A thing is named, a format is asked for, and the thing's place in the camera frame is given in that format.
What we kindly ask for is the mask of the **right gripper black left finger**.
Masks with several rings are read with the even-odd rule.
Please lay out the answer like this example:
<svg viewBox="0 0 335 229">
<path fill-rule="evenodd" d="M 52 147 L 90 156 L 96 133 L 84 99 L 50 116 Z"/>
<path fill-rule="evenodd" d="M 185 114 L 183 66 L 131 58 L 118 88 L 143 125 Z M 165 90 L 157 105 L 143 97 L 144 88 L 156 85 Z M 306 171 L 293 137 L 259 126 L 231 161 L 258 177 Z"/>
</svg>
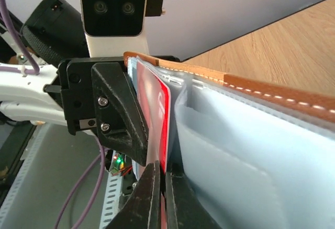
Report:
<svg viewBox="0 0 335 229">
<path fill-rule="evenodd" d="M 106 228 L 161 228 L 159 161 L 145 167 L 132 195 Z"/>
</svg>

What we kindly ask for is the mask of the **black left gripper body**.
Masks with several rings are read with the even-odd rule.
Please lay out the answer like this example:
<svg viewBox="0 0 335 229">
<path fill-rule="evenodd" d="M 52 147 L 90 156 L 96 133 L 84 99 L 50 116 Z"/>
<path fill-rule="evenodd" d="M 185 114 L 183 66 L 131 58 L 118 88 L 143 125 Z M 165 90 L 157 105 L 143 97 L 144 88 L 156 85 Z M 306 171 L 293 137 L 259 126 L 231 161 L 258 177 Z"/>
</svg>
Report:
<svg viewBox="0 0 335 229">
<path fill-rule="evenodd" d="M 74 58 L 60 62 L 53 83 L 44 87 L 64 111 L 69 133 L 91 131 L 97 136 L 91 70 L 96 63 L 118 62 L 125 68 L 137 95 L 137 61 L 116 58 Z"/>
</svg>

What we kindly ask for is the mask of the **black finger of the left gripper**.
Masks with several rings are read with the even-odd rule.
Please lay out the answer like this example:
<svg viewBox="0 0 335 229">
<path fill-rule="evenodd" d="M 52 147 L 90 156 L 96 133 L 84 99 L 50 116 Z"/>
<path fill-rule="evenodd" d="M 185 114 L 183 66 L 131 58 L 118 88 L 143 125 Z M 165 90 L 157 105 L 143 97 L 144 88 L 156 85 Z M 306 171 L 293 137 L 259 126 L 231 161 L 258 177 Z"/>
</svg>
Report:
<svg viewBox="0 0 335 229">
<path fill-rule="evenodd" d="M 149 128 L 125 68 L 118 62 L 96 63 L 91 75 L 100 144 L 145 166 Z"/>
</svg>

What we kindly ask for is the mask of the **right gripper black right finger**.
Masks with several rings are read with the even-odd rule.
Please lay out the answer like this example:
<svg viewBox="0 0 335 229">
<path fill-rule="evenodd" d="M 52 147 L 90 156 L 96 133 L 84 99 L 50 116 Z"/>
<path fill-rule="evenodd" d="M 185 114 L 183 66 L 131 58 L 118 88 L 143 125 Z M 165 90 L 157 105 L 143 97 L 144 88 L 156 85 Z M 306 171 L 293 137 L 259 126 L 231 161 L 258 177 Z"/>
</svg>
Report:
<svg viewBox="0 0 335 229">
<path fill-rule="evenodd" d="M 183 172 L 165 175 L 167 228 L 220 228 L 204 209 Z"/>
</svg>

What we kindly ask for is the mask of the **brown leather card holder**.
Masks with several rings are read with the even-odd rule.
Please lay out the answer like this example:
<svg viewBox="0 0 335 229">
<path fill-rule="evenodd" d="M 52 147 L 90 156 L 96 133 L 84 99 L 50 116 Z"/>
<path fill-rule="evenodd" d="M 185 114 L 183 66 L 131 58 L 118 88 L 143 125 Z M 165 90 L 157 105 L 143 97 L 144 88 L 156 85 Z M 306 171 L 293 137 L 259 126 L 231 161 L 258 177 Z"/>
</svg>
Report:
<svg viewBox="0 0 335 229">
<path fill-rule="evenodd" d="M 171 92 L 166 173 L 220 228 L 334 228 L 334 98 L 126 52 Z"/>
</svg>

